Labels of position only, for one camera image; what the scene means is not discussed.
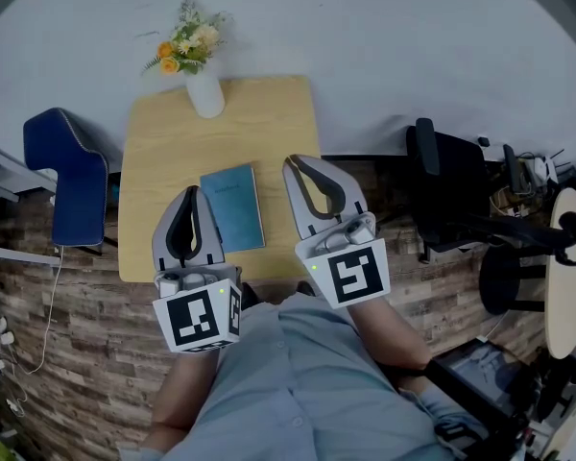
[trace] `white cube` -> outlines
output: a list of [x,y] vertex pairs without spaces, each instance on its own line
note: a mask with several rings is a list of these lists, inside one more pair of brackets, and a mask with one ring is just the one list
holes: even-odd
[[171,352],[207,352],[239,341],[241,291],[230,279],[154,301]]
[[334,309],[391,292],[384,239],[310,257],[302,263]]

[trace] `white flower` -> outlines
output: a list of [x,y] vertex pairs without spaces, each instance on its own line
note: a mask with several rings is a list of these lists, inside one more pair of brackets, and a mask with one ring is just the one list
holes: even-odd
[[178,45],[178,49],[182,55],[186,55],[187,52],[190,51],[190,48],[192,48],[192,43],[188,39],[184,39]]
[[197,28],[192,37],[191,42],[199,42],[206,46],[207,49],[212,50],[218,43],[220,33],[216,28],[209,24],[203,24]]

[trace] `person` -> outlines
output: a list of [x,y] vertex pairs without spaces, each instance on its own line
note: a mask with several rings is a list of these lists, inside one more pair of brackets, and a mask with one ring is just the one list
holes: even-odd
[[436,427],[486,435],[424,377],[400,379],[407,391],[380,371],[376,362],[422,370],[431,359],[384,298],[334,310],[306,282],[279,305],[249,306],[246,294],[238,343],[176,360],[145,461],[449,460],[460,451]]

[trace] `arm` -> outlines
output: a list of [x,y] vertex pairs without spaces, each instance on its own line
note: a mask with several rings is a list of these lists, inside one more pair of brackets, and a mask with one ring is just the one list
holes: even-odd
[[365,348],[376,362],[404,369],[424,369],[431,351],[419,334],[383,298],[348,307]]
[[219,352],[182,354],[164,379],[142,448],[168,452],[183,440],[203,408],[215,377]]

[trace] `navy blue chair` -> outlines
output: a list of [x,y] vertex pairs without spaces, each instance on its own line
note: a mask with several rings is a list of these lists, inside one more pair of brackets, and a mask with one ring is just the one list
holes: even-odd
[[23,126],[25,161],[29,169],[58,173],[52,241],[99,255],[91,246],[105,238],[108,165],[72,116],[51,108]]

